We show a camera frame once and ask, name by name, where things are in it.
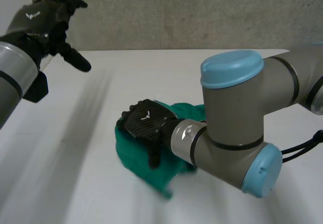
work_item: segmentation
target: green cloth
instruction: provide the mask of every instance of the green cloth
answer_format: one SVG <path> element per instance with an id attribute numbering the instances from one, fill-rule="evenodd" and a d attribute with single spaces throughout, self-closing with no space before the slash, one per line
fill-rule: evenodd
<path id="1" fill-rule="evenodd" d="M 178 118 L 196 121 L 205 120 L 203 104 L 194 106 L 188 103 L 176 103 L 173 105 L 159 103 L 174 112 Z M 189 167 L 190 164 L 173 155 L 167 149 L 164 149 L 161 154 L 160 166 L 152 170 L 148 166 L 147 150 L 140 142 L 136 141 L 130 134 L 119 131 L 117 127 L 115 128 L 115 134 L 117 154 L 124 167 L 160 191 L 166 198 L 171 198 L 173 194 L 168 189 L 168 184 L 175 175 L 195 170 Z"/>

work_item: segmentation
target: white tabletop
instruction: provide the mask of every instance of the white tabletop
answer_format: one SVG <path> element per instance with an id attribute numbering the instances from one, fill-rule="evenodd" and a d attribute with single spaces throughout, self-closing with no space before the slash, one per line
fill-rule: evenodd
<path id="1" fill-rule="evenodd" d="M 320 145 L 284 164 L 266 199 L 199 170 L 175 177 L 165 201 L 119 161 L 121 112 L 144 98 L 203 103 L 200 63 L 223 51 L 86 51 L 90 73 L 55 57 L 45 69 L 49 95 L 22 101 L 0 131 L 0 223 L 323 223 Z M 299 105 L 265 117 L 265 141 L 281 149 L 320 129 L 323 117 Z"/>

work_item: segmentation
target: blue end cap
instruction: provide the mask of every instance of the blue end cap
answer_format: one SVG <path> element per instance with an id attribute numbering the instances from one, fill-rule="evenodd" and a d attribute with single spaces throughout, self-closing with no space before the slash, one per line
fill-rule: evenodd
<path id="1" fill-rule="evenodd" d="M 201 84 L 209 89 L 234 86 L 256 76 L 263 65 L 261 55 L 253 50 L 217 54 L 201 64 Z"/>
<path id="2" fill-rule="evenodd" d="M 267 144 L 252 162 L 242 183 L 242 192 L 265 197 L 275 185 L 283 164 L 282 152 Z"/>

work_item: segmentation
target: robotic hand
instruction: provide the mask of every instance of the robotic hand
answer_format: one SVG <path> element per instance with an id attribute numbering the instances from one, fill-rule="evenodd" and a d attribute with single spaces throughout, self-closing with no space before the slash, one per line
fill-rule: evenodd
<path id="1" fill-rule="evenodd" d="M 166 138 L 169 135 L 164 135 L 166 126 L 169 122 L 177 125 L 180 121 L 172 111 L 158 102 L 145 99 L 131 105 L 129 111 L 124 111 L 122 118 L 117 121 L 117 127 L 146 146 L 149 166 L 155 169 L 160 164 L 161 148 L 167 147 Z"/>
<path id="2" fill-rule="evenodd" d="M 0 37 L 0 129 L 21 98 L 38 102 L 48 94 L 40 71 L 48 54 L 59 53 L 78 70 L 90 71 L 90 63 L 65 42 L 70 17 L 86 7 L 82 0 L 37 0 L 16 13 Z"/>
<path id="3" fill-rule="evenodd" d="M 252 50 L 212 56 L 201 64 L 201 85 L 207 123 L 177 119 L 157 102 L 144 100 L 123 113 L 119 129 L 144 142 L 152 152 L 167 147 L 188 163 L 256 197 L 269 194 L 282 163 L 323 142 L 323 130 L 283 151 L 263 138 L 263 117 L 271 112 L 298 103 L 323 115 L 322 44 L 266 59 Z"/>

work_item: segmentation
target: carbon fiber hand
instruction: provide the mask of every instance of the carbon fiber hand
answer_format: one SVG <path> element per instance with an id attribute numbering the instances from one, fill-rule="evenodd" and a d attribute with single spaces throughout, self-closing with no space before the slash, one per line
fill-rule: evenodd
<path id="1" fill-rule="evenodd" d="M 160 129 L 168 120 L 177 119 L 176 115 L 156 101 L 145 99 L 136 105 L 131 105 L 129 111 L 122 112 L 122 118 L 117 121 L 119 130 L 131 134 L 143 143 L 148 150 L 149 166 L 156 168 L 160 164 L 162 143 Z"/>

